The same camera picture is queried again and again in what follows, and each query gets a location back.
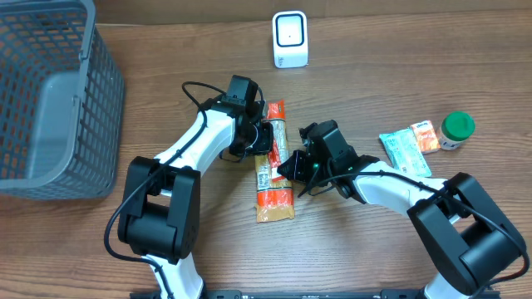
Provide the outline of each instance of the plastic bin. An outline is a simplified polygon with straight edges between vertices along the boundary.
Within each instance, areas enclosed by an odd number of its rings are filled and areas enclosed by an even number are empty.
[[[95,22],[90,0],[0,2],[0,193],[112,191],[126,89]]]

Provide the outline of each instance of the blue packet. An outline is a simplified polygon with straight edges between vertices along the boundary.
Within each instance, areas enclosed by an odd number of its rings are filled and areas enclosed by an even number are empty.
[[[432,176],[411,128],[390,134],[380,134],[379,138],[394,169],[424,178]]]

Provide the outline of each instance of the green bottle cap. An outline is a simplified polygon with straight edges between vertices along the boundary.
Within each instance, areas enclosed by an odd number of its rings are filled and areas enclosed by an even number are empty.
[[[441,131],[450,140],[463,141],[473,135],[475,121],[465,112],[453,112],[443,120]]]

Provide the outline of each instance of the snack package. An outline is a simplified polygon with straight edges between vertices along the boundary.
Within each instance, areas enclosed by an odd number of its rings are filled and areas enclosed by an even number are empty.
[[[440,149],[440,143],[430,120],[410,126],[416,136],[417,145],[423,154],[433,153]]]
[[[417,146],[414,131],[411,128],[399,130],[390,134],[380,134],[382,144],[386,150],[393,168],[406,174],[430,177],[432,175],[419,146]]]
[[[267,155],[255,156],[258,223],[295,217],[292,183],[277,173],[277,167],[290,155],[286,140],[284,100],[268,103],[267,121],[273,126],[273,149]]]

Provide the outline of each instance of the wood grain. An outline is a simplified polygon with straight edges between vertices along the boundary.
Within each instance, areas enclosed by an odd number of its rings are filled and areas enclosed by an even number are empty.
[[[180,83],[226,88],[233,74],[256,80],[267,100],[286,100],[292,150],[301,147],[298,127],[334,119],[359,154],[388,161],[380,133],[426,119],[438,124],[453,110],[471,113],[471,140],[427,162],[435,177],[473,174],[532,238],[532,11],[312,20],[310,64],[292,70],[273,67],[269,22],[100,31],[127,84],[115,192],[60,202],[0,198],[1,298],[126,298],[154,289],[148,267],[107,255],[104,227],[130,161],[167,149],[194,121]],[[423,287],[436,273],[410,221],[385,208],[335,193],[304,196],[293,221],[257,224],[251,159],[217,160],[201,184],[194,255],[211,288],[363,291]],[[129,252],[115,235],[112,245]],[[530,297],[531,286],[527,275],[497,289]]]
[[[532,0],[95,0],[97,19],[110,24],[185,24],[271,20],[276,12],[308,17],[530,9]]]

